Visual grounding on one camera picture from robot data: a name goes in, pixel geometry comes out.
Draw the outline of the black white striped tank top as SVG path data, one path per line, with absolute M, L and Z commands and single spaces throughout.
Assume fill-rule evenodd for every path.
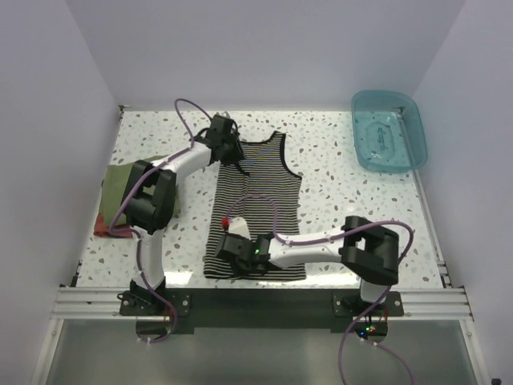
M 286 164 L 285 141 L 286 134 L 275 131 L 267 140 L 243 142 L 244 159 L 239 165 L 220 166 L 204 255 L 203 274 L 207 279 L 291 282 L 305 278 L 303 265 L 263 276 L 243 275 L 216 256 L 224 217 L 243 217 L 252 239 L 274 229 L 282 234 L 299 233 L 297 209 L 302 178 Z

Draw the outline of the olive green tank top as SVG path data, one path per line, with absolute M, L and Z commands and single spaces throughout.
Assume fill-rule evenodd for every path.
M 162 156 L 150 156 L 142 160 L 149 163 L 156 162 Z M 134 162 L 122 165 L 109 165 L 103 178 L 101 198 L 99 202 L 98 214 L 95 220 L 94 234 L 99 237 L 108 237 L 109 225 L 112 223 L 120 205 L 125 199 L 124 193 Z M 176 190 L 173 216 L 180 215 L 180 199 Z M 124 213 L 121 214 L 116 222 L 116 229 L 127 229 L 130 224 Z

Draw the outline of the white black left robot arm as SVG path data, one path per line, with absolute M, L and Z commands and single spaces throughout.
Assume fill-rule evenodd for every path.
M 236 122 L 216 114 L 209 119 L 208 127 L 190 139 L 188 147 L 152 162 L 138 160 L 132 165 L 120 212 L 137 239 L 135 276 L 129 291 L 147 314 L 158 314 L 166 305 L 163 236 L 174 216 L 178 184 L 216 162 L 237 166 L 243 159 Z

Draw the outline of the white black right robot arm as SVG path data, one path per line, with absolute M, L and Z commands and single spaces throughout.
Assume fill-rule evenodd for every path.
M 284 235 L 269 233 L 249 238 L 245 220 L 225 226 L 215 255 L 239 276 L 263 276 L 312 263 L 340 263 L 362 280 L 359 310 L 374 315 L 386 304 L 379 289 L 398 283 L 399 235 L 364 217 L 351 216 L 339 231 Z

